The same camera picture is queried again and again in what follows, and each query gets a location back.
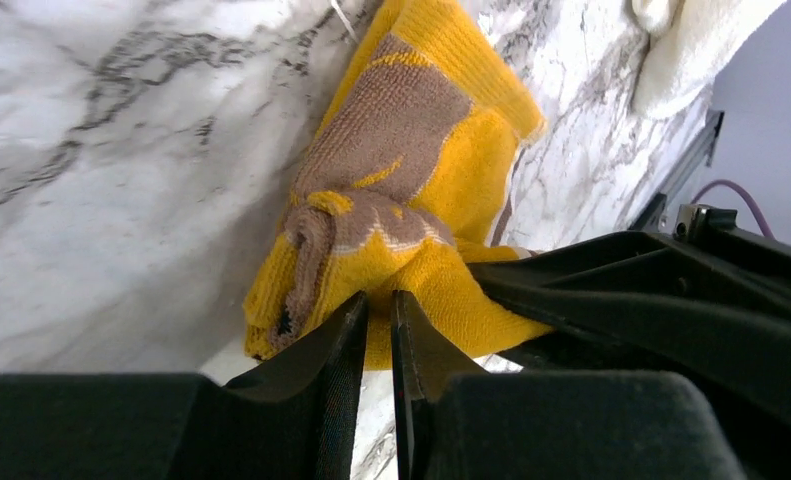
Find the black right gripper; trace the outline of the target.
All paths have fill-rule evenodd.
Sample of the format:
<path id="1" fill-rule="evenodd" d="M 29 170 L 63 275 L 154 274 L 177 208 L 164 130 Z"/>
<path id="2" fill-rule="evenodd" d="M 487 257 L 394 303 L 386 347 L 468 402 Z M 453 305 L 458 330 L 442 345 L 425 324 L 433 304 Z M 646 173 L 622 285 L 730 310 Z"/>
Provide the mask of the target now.
<path id="1" fill-rule="evenodd" d="M 791 246 L 736 218 L 683 204 L 674 239 L 623 231 L 469 270 L 504 308 L 666 358 L 791 433 Z"/>

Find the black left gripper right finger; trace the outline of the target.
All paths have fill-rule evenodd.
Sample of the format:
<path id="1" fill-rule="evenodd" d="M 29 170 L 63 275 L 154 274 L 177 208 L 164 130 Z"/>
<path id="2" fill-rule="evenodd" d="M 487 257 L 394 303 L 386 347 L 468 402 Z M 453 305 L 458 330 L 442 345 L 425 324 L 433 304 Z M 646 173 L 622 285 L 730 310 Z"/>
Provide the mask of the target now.
<path id="1" fill-rule="evenodd" d="M 393 295 L 403 479 L 741 479 L 709 402 L 670 372 L 490 373 Z"/>

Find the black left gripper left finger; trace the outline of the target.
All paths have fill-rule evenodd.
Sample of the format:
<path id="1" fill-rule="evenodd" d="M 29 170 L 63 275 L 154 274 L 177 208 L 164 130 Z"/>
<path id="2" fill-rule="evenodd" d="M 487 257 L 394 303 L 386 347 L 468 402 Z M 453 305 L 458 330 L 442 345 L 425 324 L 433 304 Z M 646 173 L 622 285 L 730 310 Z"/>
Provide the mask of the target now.
<path id="1" fill-rule="evenodd" d="M 346 479 L 367 298 L 219 385 L 189 373 L 0 375 L 0 479 Z"/>

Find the yellow brown bear towel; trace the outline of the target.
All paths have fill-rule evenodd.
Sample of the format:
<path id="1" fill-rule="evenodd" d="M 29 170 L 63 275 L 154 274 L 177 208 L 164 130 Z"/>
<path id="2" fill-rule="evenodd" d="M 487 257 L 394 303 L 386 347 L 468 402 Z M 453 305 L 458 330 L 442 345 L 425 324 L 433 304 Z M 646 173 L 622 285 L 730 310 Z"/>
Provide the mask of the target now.
<path id="1" fill-rule="evenodd" d="M 385 2 L 244 300 L 245 353 L 272 358 L 359 291 L 369 296 L 369 369 L 391 365 L 396 290 L 413 293 L 473 358 L 547 334 L 490 300 L 469 271 L 527 256 L 498 236 L 517 155 L 544 128 L 529 90 L 458 2 Z"/>

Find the white towel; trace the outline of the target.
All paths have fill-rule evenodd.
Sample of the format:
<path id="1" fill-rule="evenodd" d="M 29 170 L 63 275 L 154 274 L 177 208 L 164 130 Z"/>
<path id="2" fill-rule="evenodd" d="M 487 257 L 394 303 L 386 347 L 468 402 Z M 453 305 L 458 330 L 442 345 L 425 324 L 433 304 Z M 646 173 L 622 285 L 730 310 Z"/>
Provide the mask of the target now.
<path id="1" fill-rule="evenodd" d="M 636 22 L 651 36 L 638 75 L 634 111 L 670 117 L 724 69 L 783 0 L 633 0 Z"/>

